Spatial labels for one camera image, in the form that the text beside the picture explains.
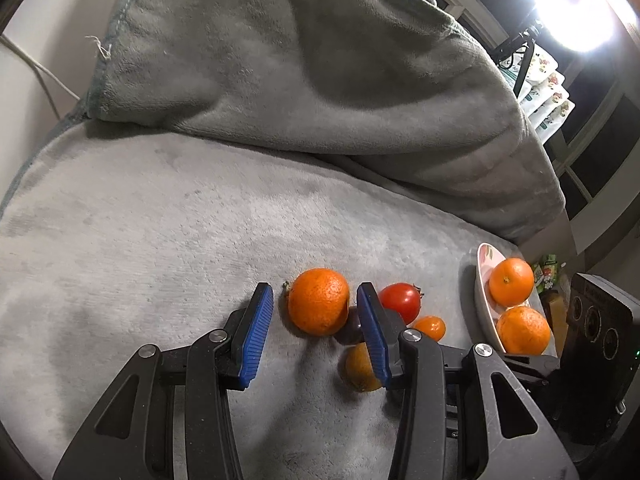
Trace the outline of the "rough bumpy orange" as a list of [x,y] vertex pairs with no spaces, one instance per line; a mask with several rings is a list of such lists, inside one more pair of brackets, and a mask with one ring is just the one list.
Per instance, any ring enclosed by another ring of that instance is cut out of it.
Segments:
[[497,333],[506,353],[520,356],[540,356],[551,339],[546,318],[524,304],[512,307],[500,316]]

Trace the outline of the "small orange kumquat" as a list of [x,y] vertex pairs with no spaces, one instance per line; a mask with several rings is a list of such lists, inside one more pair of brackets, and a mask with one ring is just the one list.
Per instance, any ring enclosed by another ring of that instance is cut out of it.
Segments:
[[420,330],[422,334],[429,336],[434,341],[442,340],[446,334],[446,323],[442,318],[435,315],[417,318],[413,322],[412,327],[415,330]]

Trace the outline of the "brown longan fruit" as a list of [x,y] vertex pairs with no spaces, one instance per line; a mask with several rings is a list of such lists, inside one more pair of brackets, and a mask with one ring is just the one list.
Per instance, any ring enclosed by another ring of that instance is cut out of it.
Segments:
[[382,387],[374,374],[368,348],[364,342],[356,344],[347,351],[344,367],[348,381],[356,390],[370,392]]

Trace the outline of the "red tomato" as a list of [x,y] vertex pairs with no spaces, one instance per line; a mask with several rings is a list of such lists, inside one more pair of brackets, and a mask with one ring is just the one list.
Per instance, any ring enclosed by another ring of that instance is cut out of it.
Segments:
[[378,299],[385,309],[397,312],[406,325],[419,315],[423,294],[420,287],[409,283],[395,283],[384,287]]

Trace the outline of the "large smooth orange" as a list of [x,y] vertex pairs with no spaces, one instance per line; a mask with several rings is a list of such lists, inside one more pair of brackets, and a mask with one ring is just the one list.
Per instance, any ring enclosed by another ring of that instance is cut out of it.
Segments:
[[498,263],[488,280],[492,299],[501,307],[524,304],[535,285],[534,272],[521,258],[507,258]]

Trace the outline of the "dark purple grape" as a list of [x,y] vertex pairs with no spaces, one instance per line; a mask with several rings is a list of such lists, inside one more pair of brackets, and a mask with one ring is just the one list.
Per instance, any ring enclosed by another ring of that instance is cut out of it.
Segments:
[[334,334],[334,339],[343,346],[356,346],[356,344],[363,342],[363,334],[356,307],[348,309],[345,324]]

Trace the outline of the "small mandarin orange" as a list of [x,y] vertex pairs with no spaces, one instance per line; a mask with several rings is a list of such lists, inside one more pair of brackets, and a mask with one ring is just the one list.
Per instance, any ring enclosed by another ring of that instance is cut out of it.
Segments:
[[332,336],[347,321],[349,297],[349,284],[341,273],[309,269],[286,289],[288,318],[307,335]]

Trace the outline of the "brown cardboard box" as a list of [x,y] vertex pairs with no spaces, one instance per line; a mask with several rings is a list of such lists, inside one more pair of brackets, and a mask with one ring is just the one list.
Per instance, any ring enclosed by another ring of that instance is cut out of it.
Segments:
[[555,290],[546,290],[541,296],[541,302],[553,333],[556,355],[562,356],[568,332],[564,297]]

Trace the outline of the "green printed carton box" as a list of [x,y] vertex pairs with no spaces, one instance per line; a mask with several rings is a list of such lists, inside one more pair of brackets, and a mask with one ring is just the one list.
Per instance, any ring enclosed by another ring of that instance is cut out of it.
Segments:
[[564,263],[555,254],[543,255],[532,265],[535,288],[538,294],[551,290],[559,281],[560,271]]

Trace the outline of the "floral white plate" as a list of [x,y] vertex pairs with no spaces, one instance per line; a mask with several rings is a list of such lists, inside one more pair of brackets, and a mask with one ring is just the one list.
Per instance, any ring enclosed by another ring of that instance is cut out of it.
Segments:
[[[495,303],[488,290],[488,280],[492,270],[494,270],[494,267],[506,259],[507,258],[504,258],[503,254],[491,244],[482,243],[477,248],[475,304],[477,307],[478,319],[480,320],[480,326],[482,326],[488,344],[491,344],[492,348],[500,351],[501,353],[506,353],[506,350],[504,350],[497,333],[497,322],[500,316],[512,307],[505,308]],[[528,299],[524,302],[524,306],[535,309],[528,303]]]

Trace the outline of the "grey plush seat mat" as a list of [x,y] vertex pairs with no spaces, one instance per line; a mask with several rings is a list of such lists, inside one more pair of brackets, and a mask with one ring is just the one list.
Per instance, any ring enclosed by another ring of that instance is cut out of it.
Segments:
[[50,478],[144,344],[224,324],[255,286],[312,268],[416,284],[446,344],[482,338],[475,253],[506,240],[299,154],[85,122],[53,138],[1,207],[1,419]]

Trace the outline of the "floral refill pouch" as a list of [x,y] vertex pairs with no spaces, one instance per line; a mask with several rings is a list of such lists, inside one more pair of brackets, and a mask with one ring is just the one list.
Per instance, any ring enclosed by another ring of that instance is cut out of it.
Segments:
[[[498,65],[503,76],[505,76],[506,80],[511,84],[515,84],[515,81],[518,79],[518,75],[520,74],[524,63],[525,53],[526,47],[521,47],[521,49],[518,49],[514,54],[510,55],[506,60],[502,61]],[[528,82],[531,87],[536,86],[536,84],[540,84],[541,81],[546,79],[557,68],[558,62],[555,61],[555,58],[549,52],[544,50],[544,48],[535,46],[532,59],[530,60],[528,69],[526,70],[522,90],[526,82]]]
[[518,98],[523,110],[536,110],[541,104],[549,99],[552,94],[558,90],[559,86],[564,82],[564,75],[558,72],[551,73],[540,84],[531,87],[528,82],[524,84],[522,94]]
[[553,108],[541,106],[529,116],[529,121],[542,144],[545,144],[562,127],[574,108],[575,104],[571,100],[566,100]]
[[528,120],[537,128],[556,108],[568,100],[570,94],[562,86],[541,91],[536,100],[523,102],[523,110]]

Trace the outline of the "black tripod stand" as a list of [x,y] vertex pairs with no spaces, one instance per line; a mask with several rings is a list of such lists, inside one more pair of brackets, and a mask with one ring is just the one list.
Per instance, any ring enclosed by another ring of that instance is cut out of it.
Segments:
[[541,31],[541,24],[535,22],[489,52],[498,69],[512,84],[512,90],[517,98],[524,86],[529,65],[535,54],[536,40]]

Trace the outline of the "grey blanket backrest cushion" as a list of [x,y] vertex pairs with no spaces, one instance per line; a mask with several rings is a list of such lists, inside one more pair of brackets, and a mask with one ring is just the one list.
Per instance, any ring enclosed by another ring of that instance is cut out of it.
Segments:
[[91,118],[326,154],[521,243],[564,211],[487,51],[435,0],[118,0]]

